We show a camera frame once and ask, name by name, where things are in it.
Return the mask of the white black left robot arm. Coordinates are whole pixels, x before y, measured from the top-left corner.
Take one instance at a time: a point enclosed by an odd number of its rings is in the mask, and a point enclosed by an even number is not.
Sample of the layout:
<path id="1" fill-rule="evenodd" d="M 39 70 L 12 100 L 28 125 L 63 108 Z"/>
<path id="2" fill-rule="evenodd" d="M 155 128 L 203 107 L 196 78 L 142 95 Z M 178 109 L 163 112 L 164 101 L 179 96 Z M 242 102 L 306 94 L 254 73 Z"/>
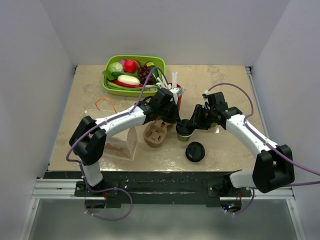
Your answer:
<path id="1" fill-rule="evenodd" d="M 106 141 L 127 129 L 142 126 L 157 119 L 176 124 L 179 117 L 179 97 L 184 89 L 174 87 L 160 88 L 155 95 L 139 99 L 130 108 L 111 116 L 93 119 L 83 117 L 69 140 L 68 162 L 77 162 L 84 179 L 86 191 L 92 196 L 99 196 L 104 190 L 103 176 L 99 160 L 103 155 Z M 70 159 L 74 153 L 78 159 Z"/>

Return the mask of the black coffee lid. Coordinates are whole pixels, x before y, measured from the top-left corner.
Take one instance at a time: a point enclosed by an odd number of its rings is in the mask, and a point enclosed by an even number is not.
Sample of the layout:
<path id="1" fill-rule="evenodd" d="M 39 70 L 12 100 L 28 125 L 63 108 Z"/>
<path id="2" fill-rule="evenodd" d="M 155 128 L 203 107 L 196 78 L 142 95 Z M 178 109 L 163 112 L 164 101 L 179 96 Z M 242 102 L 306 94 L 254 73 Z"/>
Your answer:
<path id="1" fill-rule="evenodd" d="M 188 119 L 182 119 L 181 122 L 176 124 L 175 129 L 178 136 L 188 137 L 193 134 L 194 129 L 191 127 L 187 127 L 188 123 L 189 123 Z"/>

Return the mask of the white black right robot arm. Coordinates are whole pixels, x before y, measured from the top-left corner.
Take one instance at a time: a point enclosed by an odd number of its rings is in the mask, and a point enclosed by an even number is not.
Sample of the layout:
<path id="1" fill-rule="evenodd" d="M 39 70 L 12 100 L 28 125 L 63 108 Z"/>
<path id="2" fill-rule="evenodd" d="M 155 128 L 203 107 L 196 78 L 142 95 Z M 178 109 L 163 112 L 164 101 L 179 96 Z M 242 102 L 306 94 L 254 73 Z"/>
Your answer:
<path id="1" fill-rule="evenodd" d="M 195 106 L 185 127 L 190 131 L 208 130 L 217 124 L 238 138 L 255 157 L 253 171 L 237 170 L 224 176 L 222 189 L 227 196 L 235 196 L 241 188 L 268 193 L 295 181 L 294 166 L 284 159 L 293 157 L 287 145 L 279 145 L 259 132 L 237 107 L 228 106 L 222 92 L 206 92 L 202 96 L 205 103 Z"/>

